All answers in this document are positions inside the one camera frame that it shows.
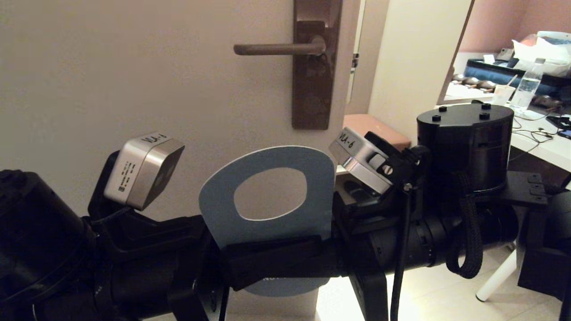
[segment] plastic cup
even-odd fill
[[[514,91],[516,91],[516,89],[512,86],[496,85],[494,97],[492,98],[492,105],[505,106]]]

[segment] silver camera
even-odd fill
[[[386,177],[392,172],[390,166],[384,165],[386,153],[349,127],[343,129],[329,151],[339,165],[378,193],[385,193],[393,185]]]
[[[184,144],[159,132],[132,138],[121,149],[104,195],[144,210],[167,186]]]

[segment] bolt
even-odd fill
[[[386,175],[391,175],[391,174],[392,174],[392,167],[391,167],[391,166],[389,166],[389,165],[383,165],[382,169],[383,169],[383,172],[384,172]]]

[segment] tan cushion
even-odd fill
[[[369,114],[345,115],[343,127],[349,127],[362,136],[372,131],[400,151],[411,146],[410,139]]]

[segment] water bottle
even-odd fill
[[[517,86],[516,93],[514,94],[510,104],[510,107],[516,112],[516,114],[523,114],[528,109],[529,103],[531,103],[533,96],[539,87],[541,77],[543,77],[544,62],[545,58],[537,58],[533,68],[525,72],[520,85]]]

